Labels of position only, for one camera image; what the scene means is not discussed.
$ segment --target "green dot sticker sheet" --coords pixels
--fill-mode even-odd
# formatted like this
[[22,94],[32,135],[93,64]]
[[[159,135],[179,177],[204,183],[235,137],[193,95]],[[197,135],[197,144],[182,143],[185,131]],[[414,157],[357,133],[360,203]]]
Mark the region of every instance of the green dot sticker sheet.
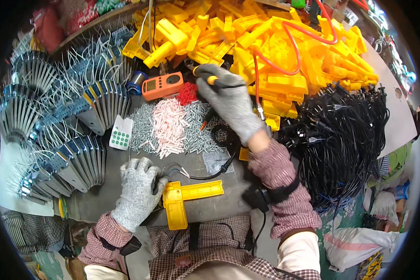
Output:
[[112,148],[127,151],[132,137],[132,126],[134,121],[125,118],[124,120],[120,115],[115,119],[114,127],[112,128],[111,139],[109,146]]

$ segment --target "wrist strap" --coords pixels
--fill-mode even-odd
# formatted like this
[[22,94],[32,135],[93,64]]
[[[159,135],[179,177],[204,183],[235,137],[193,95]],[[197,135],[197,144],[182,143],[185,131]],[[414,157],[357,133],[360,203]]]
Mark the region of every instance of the wrist strap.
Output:
[[267,189],[269,200],[273,204],[279,204],[289,198],[289,195],[297,189],[300,184],[299,177],[296,174],[294,181],[289,186],[281,186],[276,189]]
[[107,240],[106,240],[106,239],[104,239],[104,238],[102,238],[102,237],[100,237],[100,240],[101,240],[102,246],[103,246],[104,248],[106,248],[106,249],[110,250],[110,251],[115,251],[116,249],[119,249],[119,247],[115,247],[115,246],[113,246],[112,244],[110,244],[109,242],[107,242]]

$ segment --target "pile of red caps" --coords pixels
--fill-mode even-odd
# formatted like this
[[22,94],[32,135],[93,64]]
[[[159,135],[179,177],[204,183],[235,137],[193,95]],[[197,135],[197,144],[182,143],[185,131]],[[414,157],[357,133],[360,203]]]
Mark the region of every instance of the pile of red caps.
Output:
[[187,81],[184,84],[184,87],[179,92],[179,95],[176,96],[177,100],[179,100],[180,105],[185,106],[190,104],[193,101],[197,100],[196,97],[197,85],[193,84],[192,82]]
[[84,10],[74,11],[67,23],[67,34],[71,35],[78,31],[81,27],[99,17],[95,9],[96,0],[88,1],[87,7]]

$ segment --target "gray work surface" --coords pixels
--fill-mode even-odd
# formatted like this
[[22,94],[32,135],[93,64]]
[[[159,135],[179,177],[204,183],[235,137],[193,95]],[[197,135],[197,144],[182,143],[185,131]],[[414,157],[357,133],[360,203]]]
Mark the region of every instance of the gray work surface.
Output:
[[[130,114],[134,108],[140,106],[142,98],[132,97]],[[171,154],[160,160],[158,155],[147,154],[144,151],[137,155],[134,151],[123,151],[109,147],[109,129],[103,137],[106,145],[106,182],[102,186],[94,186],[87,193],[75,192],[69,199],[69,215],[75,220],[86,222],[97,222],[101,214],[115,209],[116,201],[121,194],[121,178],[119,168],[131,158],[143,156],[152,160],[153,164],[161,169],[171,162],[182,165],[192,176],[209,176],[202,158],[202,154]],[[260,180],[247,169],[247,161],[238,160],[239,149],[236,152],[235,160],[232,162],[235,172],[221,174],[218,177],[208,180],[222,180],[224,194],[204,199],[184,201],[187,219],[189,223],[207,221],[242,211],[250,210],[250,207],[243,201],[241,194],[251,185],[260,184]],[[180,173],[174,172],[170,178],[171,182],[180,181],[182,186],[202,183],[189,179]],[[167,214],[165,209],[153,212],[144,222],[145,225],[167,225]]]

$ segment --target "gray work glove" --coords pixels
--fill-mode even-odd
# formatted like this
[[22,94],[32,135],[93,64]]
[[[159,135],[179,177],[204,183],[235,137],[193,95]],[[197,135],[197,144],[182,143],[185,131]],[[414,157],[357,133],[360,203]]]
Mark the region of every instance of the gray work glove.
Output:
[[157,183],[157,194],[152,195],[157,176],[161,176],[160,168],[151,166],[147,158],[131,159],[120,167],[123,190],[120,202],[112,210],[111,216],[120,225],[130,232],[135,232],[136,227],[149,216],[162,196],[168,177],[162,177]]
[[212,88],[201,77],[196,80],[199,93],[207,99],[218,115],[236,132],[240,137],[241,144],[247,146],[249,139],[259,130],[266,128],[266,125],[253,113],[252,101],[247,92],[245,81],[241,76],[218,67],[216,64],[199,65],[195,72],[196,76],[199,77],[201,72],[217,76],[218,81],[225,85],[243,84],[240,87],[220,89],[217,86]]

